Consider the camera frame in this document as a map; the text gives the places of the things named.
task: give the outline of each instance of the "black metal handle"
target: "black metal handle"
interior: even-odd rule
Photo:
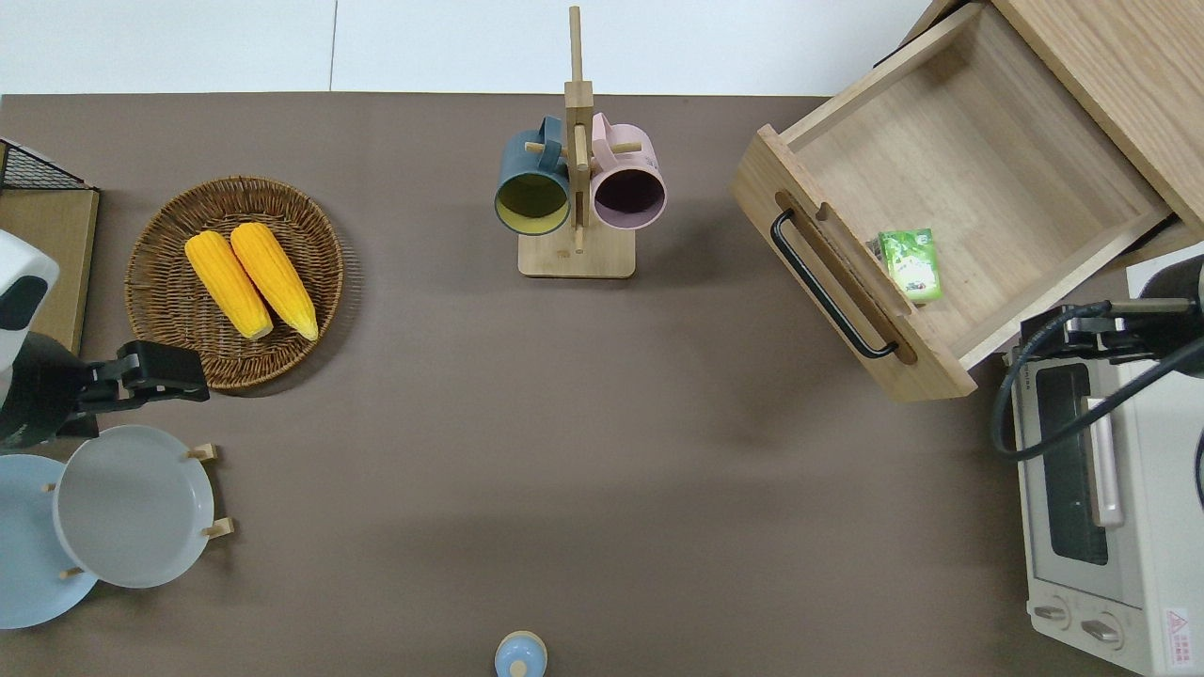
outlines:
[[[820,306],[822,306],[825,311],[827,311],[828,316],[832,318],[832,322],[834,322],[837,328],[840,330],[840,334],[844,334],[844,337],[848,338],[850,343],[852,343],[854,349],[856,349],[863,357],[872,360],[878,358],[885,358],[886,355],[897,351],[899,345],[896,343],[895,341],[886,343],[886,346],[883,346],[881,348],[873,348],[869,346],[869,343],[866,343],[866,340],[862,338],[861,334],[857,331],[857,328],[855,328],[852,323],[849,322],[849,318],[848,316],[844,314],[844,311],[842,311],[840,307],[836,305],[836,301],[832,300],[832,296],[828,295],[827,290],[824,289],[824,285],[820,284],[820,281],[816,279],[815,273],[813,273],[810,269],[807,267],[807,264],[804,264],[803,259],[798,257],[798,253],[795,252],[795,248],[790,246],[790,242],[786,242],[786,237],[781,234],[781,225],[787,220],[790,220],[790,217],[792,216],[795,216],[795,210],[789,210],[789,208],[778,214],[778,218],[774,219],[773,225],[769,226],[769,239],[773,240],[773,245],[778,247],[778,251],[781,252],[781,255],[786,258],[786,263],[790,264],[790,267],[795,269],[795,272],[798,273],[798,277],[803,281],[803,284],[805,284],[807,288],[810,289],[811,295],[815,296],[815,300],[820,302]]]

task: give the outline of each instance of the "green juice carton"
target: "green juice carton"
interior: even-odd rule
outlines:
[[[944,295],[932,229],[886,230],[878,234],[877,242],[870,242],[870,249],[911,301],[926,304]]]

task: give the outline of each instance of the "corn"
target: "corn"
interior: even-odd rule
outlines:
[[[244,223],[230,234],[230,243],[276,314],[306,338],[317,341],[313,301],[272,231],[261,223]]]
[[[272,330],[272,319],[267,317],[264,301],[259,299],[225,237],[213,230],[194,235],[184,243],[184,255],[238,334],[255,341]]]

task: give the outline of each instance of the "black wire rack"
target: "black wire rack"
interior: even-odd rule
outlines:
[[[34,151],[0,139],[0,190],[98,190]]]

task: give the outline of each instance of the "wire basket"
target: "wire basket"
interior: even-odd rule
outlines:
[[[200,353],[213,390],[266,383],[293,369],[308,341],[272,313],[272,331],[243,338],[218,308],[184,255],[202,230],[229,237],[241,223],[271,229],[313,300],[321,341],[343,292],[343,251],[330,219],[300,190],[270,178],[231,176],[202,183],[167,202],[142,230],[125,271],[125,311],[141,340]]]
[[[0,190],[96,190],[31,148],[0,139]]]

